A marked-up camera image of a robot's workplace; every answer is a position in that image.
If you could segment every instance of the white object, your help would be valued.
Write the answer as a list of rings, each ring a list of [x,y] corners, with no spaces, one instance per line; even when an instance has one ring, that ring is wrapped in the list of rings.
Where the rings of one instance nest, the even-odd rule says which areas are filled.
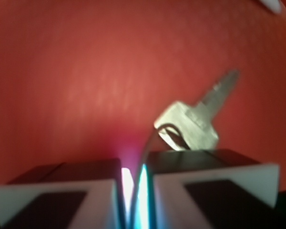
[[[120,228],[114,179],[0,186],[0,227],[42,193],[86,191],[68,228]]]
[[[159,174],[153,178],[157,227],[211,229],[184,184],[222,179],[233,181],[272,208],[276,204],[279,166],[275,164]]]
[[[279,0],[259,0],[273,13],[279,14],[281,12],[281,5]]]

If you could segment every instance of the orange-red background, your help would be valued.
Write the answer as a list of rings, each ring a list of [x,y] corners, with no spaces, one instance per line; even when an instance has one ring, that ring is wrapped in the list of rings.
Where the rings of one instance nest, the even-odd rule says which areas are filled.
[[[218,147],[278,163],[284,190],[284,6],[0,1],[0,184],[63,161],[117,156],[134,169],[163,109],[194,104],[231,68],[241,76],[214,120]]]

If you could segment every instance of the metal key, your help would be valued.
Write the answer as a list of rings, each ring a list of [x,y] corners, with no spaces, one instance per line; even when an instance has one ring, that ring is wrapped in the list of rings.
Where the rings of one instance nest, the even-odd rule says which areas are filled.
[[[215,148],[219,137],[211,121],[234,88],[238,75],[238,70],[228,72],[194,107],[180,101],[172,103],[157,118],[154,127],[174,124],[183,134],[184,142],[178,143],[179,135],[172,128],[160,131],[161,138],[174,150]]]

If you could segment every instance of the key head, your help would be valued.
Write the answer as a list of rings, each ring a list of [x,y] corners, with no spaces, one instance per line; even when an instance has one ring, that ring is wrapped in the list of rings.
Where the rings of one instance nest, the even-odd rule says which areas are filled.
[[[217,145],[218,135],[213,129],[209,117],[204,117],[202,112],[193,110],[195,108],[176,101],[172,103],[154,122],[158,128],[163,124],[171,123],[179,128],[183,134],[185,143],[191,150],[213,149]],[[172,128],[166,128],[159,132],[160,137],[174,150],[184,150],[173,140],[172,135],[178,133]]]

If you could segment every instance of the white light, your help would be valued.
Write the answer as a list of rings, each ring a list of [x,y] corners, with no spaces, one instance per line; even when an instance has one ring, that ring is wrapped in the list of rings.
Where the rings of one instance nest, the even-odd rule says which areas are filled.
[[[133,194],[133,177],[128,168],[122,168],[123,195],[125,201],[126,218],[129,218],[130,202]]]
[[[133,177],[128,168],[122,168],[122,183],[123,183],[123,194],[125,201],[126,210],[126,221],[129,222],[130,213],[130,203],[133,194]],[[140,183],[139,183],[139,193],[138,202],[136,209],[136,229],[149,229],[149,217],[148,217],[148,188],[147,188],[147,171],[146,166],[142,168]]]

